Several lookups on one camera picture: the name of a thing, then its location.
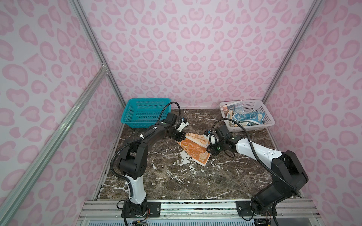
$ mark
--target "brown marble tabletop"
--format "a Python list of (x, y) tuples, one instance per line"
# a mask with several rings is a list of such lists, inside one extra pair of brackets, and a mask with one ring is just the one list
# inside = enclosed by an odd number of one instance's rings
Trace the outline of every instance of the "brown marble tabletop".
[[(189, 125), (183, 131), (203, 134), (222, 118), (219, 109), (185, 109), (181, 117)], [(145, 132), (144, 128), (125, 125), (123, 140)], [(274, 149), (267, 131), (249, 131), (253, 142)], [(249, 199), (271, 181), (271, 175), (255, 160), (236, 153), (234, 158), (223, 152), (211, 155), (206, 166), (194, 162), (173, 139), (162, 139), (148, 152), (147, 169), (143, 174), (148, 200), (155, 199)], [(128, 197), (124, 180), (108, 173), (100, 199), (122, 200)]]

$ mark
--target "blue plastic basket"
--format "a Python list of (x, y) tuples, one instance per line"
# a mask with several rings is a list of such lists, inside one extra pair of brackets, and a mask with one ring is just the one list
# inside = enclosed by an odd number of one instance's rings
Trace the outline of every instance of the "blue plastic basket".
[[(133, 98), (130, 99), (122, 114), (121, 122), (132, 128), (148, 128), (157, 122), (162, 109), (171, 102), (169, 98)], [(165, 119), (171, 112), (171, 105), (162, 113)]]

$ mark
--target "basket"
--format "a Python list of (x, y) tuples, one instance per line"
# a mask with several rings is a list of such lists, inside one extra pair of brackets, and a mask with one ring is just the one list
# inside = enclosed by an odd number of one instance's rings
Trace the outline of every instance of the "basket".
[[(148, 128), (157, 122), (162, 109), (171, 102), (169, 98), (133, 98), (123, 111), (121, 122), (132, 128)], [(171, 105), (162, 113), (165, 119), (171, 112)]]
[[(220, 103), (220, 108), (222, 106), (226, 105), (226, 104), (233, 103), (233, 102), (235, 102), (235, 101), (221, 102)], [(248, 125), (248, 126), (244, 126), (244, 128), (247, 131), (265, 129), (268, 126), (271, 126), (271, 125), (275, 124), (275, 121), (274, 121), (272, 115), (270, 114), (269, 110), (266, 108), (266, 106), (260, 100), (245, 100), (245, 101), (243, 101), (243, 108), (244, 108), (245, 111), (256, 110), (256, 111), (265, 112), (264, 121), (267, 123), (267, 124), (264, 124), (264, 125)], [(223, 110), (220, 109), (220, 111), (221, 111), (221, 115), (223, 116), (223, 118), (226, 118)], [(228, 130), (230, 132), (240, 132), (240, 131), (242, 131), (242, 129), (240, 127), (231, 127), (231, 126), (229, 126), (229, 124), (226, 121), (225, 121), (225, 124), (226, 124), (226, 127), (228, 128)]]

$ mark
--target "orange towel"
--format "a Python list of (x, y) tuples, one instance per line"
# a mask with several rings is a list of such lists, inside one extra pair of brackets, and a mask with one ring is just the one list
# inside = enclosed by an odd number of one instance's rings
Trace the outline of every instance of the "orange towel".
[(202, 166), (206, 166), (210, 158), (210, 153), (206, 151), (209, 141), (204, 136), (194, 133), (186, 133), (186, 139), (178, 144), (184, 149), (191, 158)]

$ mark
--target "side wall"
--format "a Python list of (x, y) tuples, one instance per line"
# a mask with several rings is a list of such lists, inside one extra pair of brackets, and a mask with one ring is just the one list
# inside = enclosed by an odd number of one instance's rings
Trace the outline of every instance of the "side wall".
[(300, 158), (326, 225), (362, 224), (360, 1), (328, 0), (267, 107), (281, 150)]
[(67, 0), (0, 2), (0, 205), (99, 68)]
[(10, 225), (75, 225), (84, 201), (96, 192), (121, 115), (105, 77)]
[(81, 0), (121, 93), (262, 99), (312, 0)]

